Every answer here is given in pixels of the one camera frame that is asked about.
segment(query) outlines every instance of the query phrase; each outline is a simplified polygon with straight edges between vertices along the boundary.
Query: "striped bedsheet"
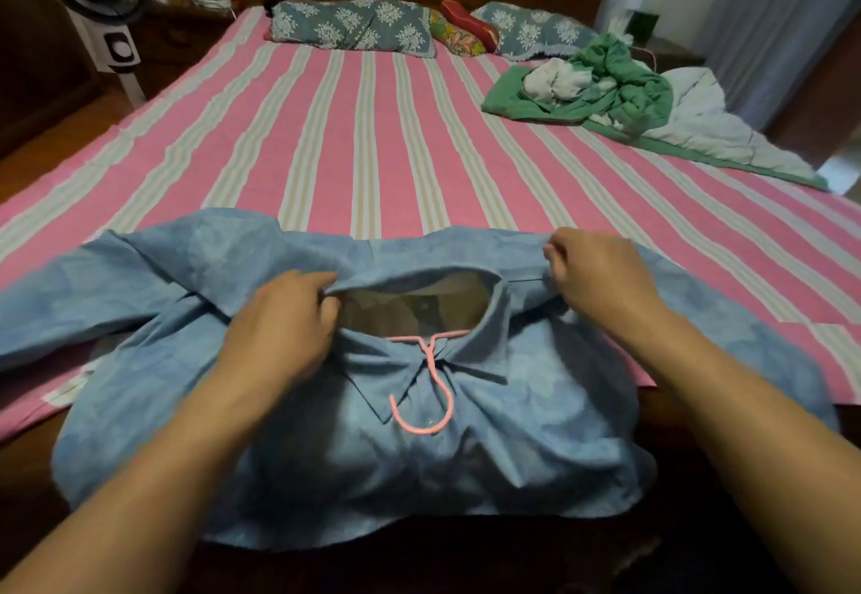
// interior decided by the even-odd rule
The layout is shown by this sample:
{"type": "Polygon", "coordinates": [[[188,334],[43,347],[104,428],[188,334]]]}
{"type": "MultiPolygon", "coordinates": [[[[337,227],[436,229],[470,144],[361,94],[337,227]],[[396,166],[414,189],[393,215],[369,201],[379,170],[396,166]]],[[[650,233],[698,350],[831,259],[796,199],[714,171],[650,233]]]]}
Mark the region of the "striped bedsheet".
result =
{"type": "MultiPolygon", "coordinates": [[[[860,207],[485,115],[508,66],[498,56],[329,52],[265,42],[267,26],[261,8],[244,12],[179,82],[0,207],[0,287],[102,230],[203,207],[355,238],[615,230],[743,303],[822,364],[835,402],[858,403],[860,207]]],[[[11,401],[0,389],[0,436],[49,414],[45,397],[68,405],[72,377],[55,371],[11,401]]]]}

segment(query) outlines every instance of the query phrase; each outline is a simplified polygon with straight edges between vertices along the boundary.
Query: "green blanket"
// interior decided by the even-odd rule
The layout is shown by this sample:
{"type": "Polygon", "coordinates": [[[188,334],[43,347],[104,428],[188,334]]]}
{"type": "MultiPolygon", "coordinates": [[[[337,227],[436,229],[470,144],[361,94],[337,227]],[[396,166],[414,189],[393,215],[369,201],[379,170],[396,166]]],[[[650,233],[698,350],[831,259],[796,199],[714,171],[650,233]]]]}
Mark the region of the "green blanket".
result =
{"type": "Polygon", "coordinates": [[[581,91],[577,99],[560,105],[536,102],[522,89],[523,79],[533,69],[512,66],[490,89],[481,110],[512,121],[569,124],[583,123],[594,114],[606,115],[609,121],[621,125],[623,135],[629,137],[637,137],[669,121],[673,110],[673,89],[669,82],[636,64],[628,46],[614,35],[597,36],[568,61],[574,70],[592,71],[592,86],[581,91]]]}

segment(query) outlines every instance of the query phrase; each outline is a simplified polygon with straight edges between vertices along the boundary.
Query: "white cloth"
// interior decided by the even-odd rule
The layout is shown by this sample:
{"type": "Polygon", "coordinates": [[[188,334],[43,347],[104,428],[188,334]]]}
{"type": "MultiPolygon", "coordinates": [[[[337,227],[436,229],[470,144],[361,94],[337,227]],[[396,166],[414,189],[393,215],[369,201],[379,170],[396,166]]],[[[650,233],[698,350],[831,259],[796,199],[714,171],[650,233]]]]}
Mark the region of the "white cloth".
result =
{"type": "Polygon", "coordinates": [[[663,76],[673,87],[670,121],[643,133],[726,161],[812,179],[813,168],[780,150],[738,116],[726,111],[723,89],[708,68],[676,68],[663,76]]]}
{"type": "Polygon", "coordinates": [[[523,80],[523,90],[536,102],[567,102],[591,84],[591,69],[574,70],[557,56],[541,64],[523,80]]]}

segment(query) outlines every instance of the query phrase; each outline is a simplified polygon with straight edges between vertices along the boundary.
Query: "bed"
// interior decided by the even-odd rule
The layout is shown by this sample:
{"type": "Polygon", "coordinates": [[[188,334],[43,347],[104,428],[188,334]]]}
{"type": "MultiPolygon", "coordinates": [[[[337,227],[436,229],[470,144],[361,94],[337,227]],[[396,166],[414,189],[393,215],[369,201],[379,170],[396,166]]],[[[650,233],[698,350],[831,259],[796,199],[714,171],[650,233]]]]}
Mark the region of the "bed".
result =
{"type": "MultiPolygon", "coordinates": [[[[460,58],[439,44],[435,59],[422,59],[266,42],[264,0],[246,1],[199,65],[0,207],[0,287],[101,230],[131,231],[207,207],[250,209],[284,229],[355,238],[419,236],[449,225],[614,230],[806,349],[835,403],[844,404],[847,430],[855,428],[860,207],[638,151],[579,127],[486,115],[479,104],[509,65],[498,56],[460,58]]],[[[599,0],[509,1],[556,7],[588,23],[599,0]]],[[[115,342],[74,349],[5,380],[0,435],[21,434],[67,407],[86,382],[87,363],[115,342]]],[[[640,441],[659,460],[661,451],[690,451],[679,411],[648,388],[646,374],[637,378],[640,441]]],[[[45,438],[59,428],[50,424],[30,432],[41,434],[41,454],[31,456],[39,465],[47,464],[45,438]]],[[[28,435],[13,445],[34,446],[28,435]]],[[[689,465],[693,455],[684,454],[689,465]]]]}

